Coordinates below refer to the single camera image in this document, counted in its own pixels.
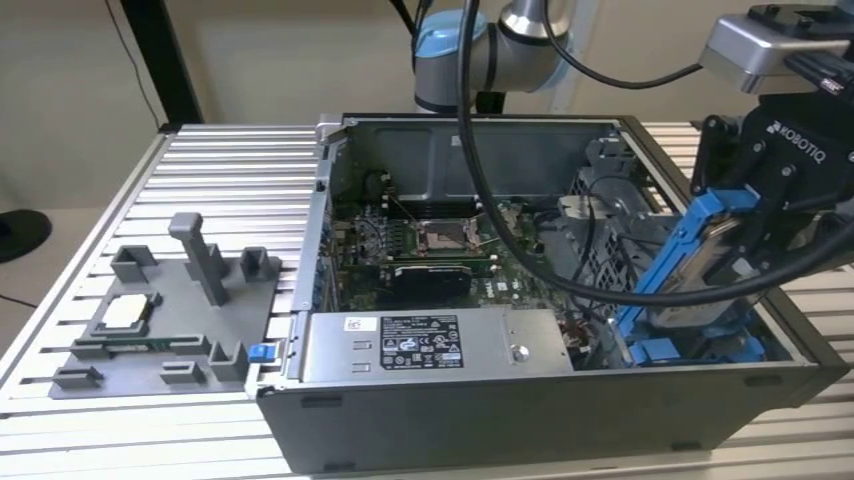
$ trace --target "motherboard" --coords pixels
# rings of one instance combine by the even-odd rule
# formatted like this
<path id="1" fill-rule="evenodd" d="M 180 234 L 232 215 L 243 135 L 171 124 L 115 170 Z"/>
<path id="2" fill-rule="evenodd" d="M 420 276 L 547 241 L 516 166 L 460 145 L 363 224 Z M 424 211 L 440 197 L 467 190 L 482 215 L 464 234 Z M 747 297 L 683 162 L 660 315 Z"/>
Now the motherboard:
<path id="1" fill-rule="evenodd" d="M 563 312 L 566 295 L 534 279 L 512 259 L 484 214 L 395 218 L 373 206 L 335 222 L 340 308 L 344 311 L 512 305 Z M 520 204 L 500 205 L 516 240 L 551 268 Z M 403 202 L 396 210 L 408 211 Z"/>

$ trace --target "blue latch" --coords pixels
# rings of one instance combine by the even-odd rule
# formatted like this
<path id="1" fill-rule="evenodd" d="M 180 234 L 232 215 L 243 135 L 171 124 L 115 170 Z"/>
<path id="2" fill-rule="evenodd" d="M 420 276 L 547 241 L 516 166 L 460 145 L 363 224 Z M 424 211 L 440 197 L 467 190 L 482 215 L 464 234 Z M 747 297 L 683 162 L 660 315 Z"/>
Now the blue latch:
<path id="1" fill-rule="evenodd" d="M 638 365 L 664 363 L 682 358 L 668 338 L 639 340 L 628 347 L 628 352 Z"/>
<path id="2" fill-rule="evenodd" d="M 272 363 L 276 361 L 276 345 L 256 343 L 249 347 L 249 363 Z"/>

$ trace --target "power supply label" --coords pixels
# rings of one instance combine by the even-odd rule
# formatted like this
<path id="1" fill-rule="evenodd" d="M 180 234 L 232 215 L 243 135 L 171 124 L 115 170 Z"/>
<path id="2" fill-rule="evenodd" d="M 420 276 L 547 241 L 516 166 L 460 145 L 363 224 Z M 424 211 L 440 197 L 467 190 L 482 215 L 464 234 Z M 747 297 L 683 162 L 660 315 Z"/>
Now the power supply label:
<path id="1" fill-rule="evenodd" d="M 379 325 L 385 370 L 463 368 L 456 315 L 381 317 Z"/>

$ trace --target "metal table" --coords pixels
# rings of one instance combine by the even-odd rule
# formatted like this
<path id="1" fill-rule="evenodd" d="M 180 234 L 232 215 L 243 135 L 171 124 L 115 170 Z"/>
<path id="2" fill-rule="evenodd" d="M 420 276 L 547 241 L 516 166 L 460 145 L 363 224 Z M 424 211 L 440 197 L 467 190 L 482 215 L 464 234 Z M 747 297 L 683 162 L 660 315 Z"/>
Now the metal table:
<path id="1" fill-rule="evenodd" d="M 646 126 L 690 174 L 696 131 L 683 123 Z M 160 258 L 180 256 L 180 244 L 167 234 L 176 211 L 205 216 L 205 238 L 219 243 L 225 255 L 261 245 L 284 259 L 267 335 L 285 335 L 315 162 L 312 126 L 188 126 L 156 139 L 0 360 L 0 477 L 291 476 L 245 394 L 55 401 L 48 398 L 47 378 L 64 364 L 67 347 L 112 282 L 108 262 L 119 246 L 147 244 Z M 854 364 L 854 269 L 800 279 L 786 290 Z M 603 477 L 854 478 L 854 374 L 804 407 L 763 414 L 710 453 L 376 478 Z"/>

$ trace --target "black cord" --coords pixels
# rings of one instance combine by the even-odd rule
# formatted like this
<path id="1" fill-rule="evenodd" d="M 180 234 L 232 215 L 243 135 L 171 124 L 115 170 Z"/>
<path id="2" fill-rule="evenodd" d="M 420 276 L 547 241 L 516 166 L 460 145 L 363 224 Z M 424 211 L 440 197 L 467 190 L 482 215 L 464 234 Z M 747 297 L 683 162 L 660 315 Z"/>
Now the black cord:
<path id="1" fill-rule="evenodd" d="M 373 222 L 371 222 L 369 220 L 360 218 L 357 222 L 364 223 L 368 227 L 371 227 L 371 229 L 373 230 L 373 233 L 376 234 L 376 240 L 379 240 L 379 248 L 371 253 L 371 256 L 373 256 L 383 251 L 383 248 L 385 248 L 385 241 L 383 240 L 383 234 L 379 231 L 379 227 L 373 225 Z"/>
<path id="2" fill-rule="evenodd" d="M 424 26 L 424 18 L 427 10 L 430 10 L 431 0 L 418 0 L 415 7 L 415 27 L 412 29 L 412 39 L 410 43 L 410 53 L 412 57 L 412 71 L 415 71 L 415 54 L 418 53 L 418 39 L 422 36 L 422 27 Z"/>
<path id="3" fill-rule="evenodd" d="M 19 300 L 17 298 L 7 297 L 5 295 L 0 295 L 0 299 L 5 300 L 7 302 L 24 305 L 25 307 L 29 307 L 29 308 L 39 308 L 39 305 L 36 305 L 35 303 L 25 302 L 24 300 Z"/>
<path id="4" fill-rule="evenodd" d="M 723 287 L 706 288 L 679 293 L 639 294 L 614 292 L 591 288 L 578 282 L 567 281 L 552 271 L 543 269 L 536 260 L 519 247 L 512 232 L 502 218 L 495 204 L 495 198 L 490 190 L 483 173 L 483 165 L 478 156 L 478 147 L 471 125 L 471 90 L 470 90 L 470 65 L 471 65 L 471 36 L 474 33 L 479 0 L 466 0 L 460 22 L 459 58 L 456 68 L 456 118 L 459 138 L 466 159 L 466 166 L 471 175 L 475 193 L 478 194 L 483 211 L 492 222 L 492 228 L 498 238 L 504 243 L 522 267 L 554 288 L 563 290 L 579 297 L 599 302 L 618 305 L 636 305 L 640 307 L 686 307 L 703 305 L 763 292 L 768 288 L 794 280 L 810 273 L 818 265 L 828 260 L 835 252 L 854 241 L 854 221 L 850 221 L 839 231 L 827 238 L 815 248 L 798 256 L 791 262 L 778 268 Z"/>
<path id="5" fill-rule="evenodd" d="M 133 75 L 136 76 L 136 85 L 139 85 L 139 91 L 143 94 L 143 100 L 145 101 L 145 105 L 148 106 L 148 111 L 151 112 L 151 117 L 155 119 L 155 129 L 160 128 L 160 119 L 157 118 L 157 114 L 155 113 L 155 107 L 151 106 L 151 100 L 148 100 L 148 94 L 145 93 L 145 87 L 143 86 L 143 77 L 139 73 L 139 65 L 136 65 L 136 60 L 133 59 L 133 55 L 131 54 L 131 49 L 128 48 L 128 44 L 124 41 L 124 35 L 121 35 L 121 29 L 119 28 L 119 22 L 116 21 L 116 15 L 112 13 L 112 6 L 109 5 L 109 0 L 104 0 L 104 5 L 107 5 L 107 12 L 109 13 L 109 20 L 112 20 L 112 26 L 116 29 L 116 34 L 119 35 L 119 41 L 121 42 L 121 48 L 124 48 L 124 53 L 128 56 L 128 60 L 131 60 L 131 65 L 133 65 Z"/>
<path id="6" fill-rule="evenodd" d="M 406 3 L 403 3 L 403 0 L 388 0 L 388 3 L 391 3 L 392 7 L 395 7 L 397 16 L 400 17 L 400 21 L 403 22 L 410 35 L 415 35 L 415 23 L 412 22 L 410 11 L 406 8 Z"/>
<path id="7" fill-rule="evenodd" d="M 628 235 L 627 233 L 620 233 L 619 237 L 632 242 L 635 245 L 652 245 L 654 247 L 663 247 L 664 242 L 659 242 L 656 240 L 648 240 L 646 238 L 635 237 L 634 235 Z"/>
<path id="8" fill-rule="evenodd" d="M 579 277 L 582 276 L 582 272 L 584 271 L 584 267 L 587 266 L 587 262 L 590 261 L 590 255 L 592 254 L 592 244 L 596 236 L 595 233 L 596 233 L 596 212 L 592 208 L 592 202 L 590 201 L 590 196 L 587 196 L 587 232 L 584 236 L 584 247 L 582 250 L 582 255 L 578 259 L 578 267 L 575 267 L 575 272 L 572 273 L 572 277 L 571 277 L 571 281 L 574 282 L 576 282 Z M 587 313 L 588 316 L 592 316 L 594 318 L 596 318 L 592 312 L 587 311 L 592 309 L 588 307 L 583 307 L 578 303 L 578 297 L 572 294 L 570 294 L 568 297 L 570 297 L 570 302 L 572 303 L 572 306 L 583 313 Z"/>
<path id="9" fill-rule="evenodd" d="M 635 247 L 638 248 L 638 250 L 640 250 L 643 253 L 646 253 L 650 257 L 655 258 L 655 252 L 652 251 L 651 248 L 648 248 L 646 245 L 650 245 L 650 243 L 639 238 L 631 237 L 631 236 L 626 236 L 622 233 L 616 235 L 616 240 L 620 242 L 620 245 L 626 245 L 624 242 L 631 242 L 635 244 Z M 652 242 L 652 244 L 655 244 L 656 246 L 663 246 L 663 243 L 658 243 L 658 242 Z"/>
<path id="10" fill-rule="evenodd" d="M 660 87 L 662 85 L 667 85 L 671 82 L 675 82 L 680 78 L 687 77 L 692 73 L 702 70 L 702 66 L 699 64 L 692 64 L 684 67 L 682 70 L 671 73 L 670 75 L 664 75 L 655 80 L 647 80 L 646 82 L 627 82 L 624 80 L 618 80 L 615 78 L 608 77 L 607 75 L 600 74 L 592 68 L 587 67 L 570 52 L 566 51 L 560 42 L 558 41 L 558 37 L 555 35 L 555 31 L 551 28 L 551 22 L 548 20 L 548 0 L 543 1 L 543 27 L 546 29 L 546 35 L 548 36 L 548 41 L 551 46 L 558 52 L 558 55 L 566 60 L 566 62 L 575 68 L 579 72 L 592 78 L 595 81 L 610 85 L 611 87 L 623 88 L 627 90 L 644 90 L 647 88 Z"/>

